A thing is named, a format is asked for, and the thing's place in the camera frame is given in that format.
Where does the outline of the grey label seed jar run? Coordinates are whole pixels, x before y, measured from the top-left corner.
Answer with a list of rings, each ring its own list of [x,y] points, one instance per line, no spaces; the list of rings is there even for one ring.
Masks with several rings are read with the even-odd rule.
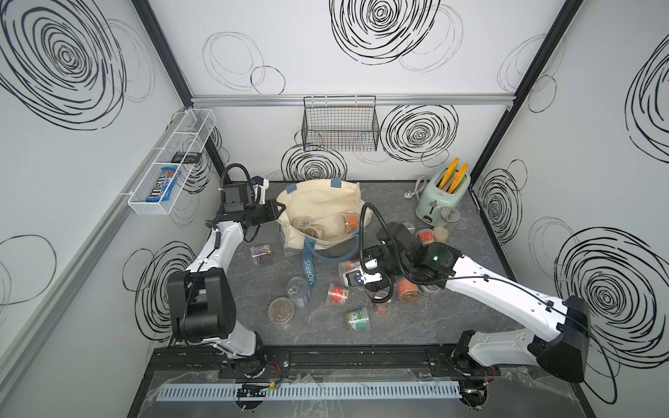
[[[293,277],[287,283],[287,297],[297,308],[306,308],[311,298],[311,288],[303,277]]]

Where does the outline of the clear purple seed jar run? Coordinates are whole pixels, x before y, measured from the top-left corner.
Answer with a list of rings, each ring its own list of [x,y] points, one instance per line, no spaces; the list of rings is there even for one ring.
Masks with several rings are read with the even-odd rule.
[[[273,257],[273,251],[269,244],[252,246],[249,249],[252,262],[256,266],[267,264]]]

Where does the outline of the orange label seed jar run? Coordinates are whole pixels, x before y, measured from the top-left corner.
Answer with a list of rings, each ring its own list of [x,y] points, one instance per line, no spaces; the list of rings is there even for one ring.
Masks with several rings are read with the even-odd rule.
[[[418,285],[407,279],[397,282],[397,292],[398,299],[403,304],[417,302],[423,295]]]

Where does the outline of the orange barcode label jar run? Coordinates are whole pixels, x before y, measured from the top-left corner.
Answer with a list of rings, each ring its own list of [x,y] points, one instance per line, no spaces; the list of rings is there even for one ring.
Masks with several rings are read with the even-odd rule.
[[[310,225],[303,229],[303,233],[316,240],[325,240],[327,238],[327,229],[320,225]]]

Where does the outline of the red label seed jar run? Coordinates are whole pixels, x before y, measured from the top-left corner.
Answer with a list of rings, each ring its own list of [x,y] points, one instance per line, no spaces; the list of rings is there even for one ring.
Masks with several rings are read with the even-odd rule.
[[[329,285],[329,290],[326,296],[326,303],[328,305],[345,305],[349,298],[349,290],[346,287],[341,287],[335,283]]]

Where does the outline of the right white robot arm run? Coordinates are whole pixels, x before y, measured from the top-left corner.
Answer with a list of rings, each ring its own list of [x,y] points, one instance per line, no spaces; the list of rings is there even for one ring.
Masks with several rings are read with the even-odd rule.
[[[533,366],[563,381],[582,383],[591,342],[588,304],[542,294],[478,264],[445,243],[423,246],[403,224],[391,222],[374,247],[359,247],[363,278],[403,278],[483,303],[514,320],[516,331],[462,332],[452,358],[459,369]]]

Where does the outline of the clear brown seed jar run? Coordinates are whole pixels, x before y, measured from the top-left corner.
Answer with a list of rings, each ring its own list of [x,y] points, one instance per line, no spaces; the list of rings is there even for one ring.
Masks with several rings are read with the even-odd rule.
[[[287,297],[274,299],[268,307],[268,318],[274,323],[285,324],[294,317],[295,305]]]

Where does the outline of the teal green label jar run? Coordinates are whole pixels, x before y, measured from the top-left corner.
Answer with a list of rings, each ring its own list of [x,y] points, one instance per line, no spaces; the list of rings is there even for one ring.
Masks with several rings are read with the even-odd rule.
[[[368,331],[371,328],[369,311],[358,308],[346,313],[347,327],[351,331]]]

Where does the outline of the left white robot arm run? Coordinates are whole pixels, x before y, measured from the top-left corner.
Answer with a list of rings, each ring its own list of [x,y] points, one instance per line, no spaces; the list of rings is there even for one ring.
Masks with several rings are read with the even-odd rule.
[[[256,176],[248,183],[221,188],[221,207],[206,222],[207,241],[186,269],[168,276],[167,296],[172,336],[189,347],[209,346],[230,362],[256,364],[263,369],[267,357],[261,337],[237,320],[228,283],[229,265],[250,228],[277,220],[286,206],[267,200],[269,180]]]

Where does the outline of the cream canvas tote bag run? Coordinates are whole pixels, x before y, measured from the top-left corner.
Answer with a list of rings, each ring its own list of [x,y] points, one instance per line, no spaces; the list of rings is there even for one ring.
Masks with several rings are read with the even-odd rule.
[[[315,261],[338,264],[350,261],[360,251],[360,232],[369,224],[370,217],[362,215],[364,201],[359,184],[341,179],[313,179],[290,184],[276,198],[286,206],[277,219],[282,231],[283,247],[288,252],[301,253],[301,266],[310,287],[317,284]],[[360,217],[359,229],[341,234],[338,216],[349,212]],[[316,240],[291,225],[294,217],[308,216],[311,225],[327,229],[325,240]]]

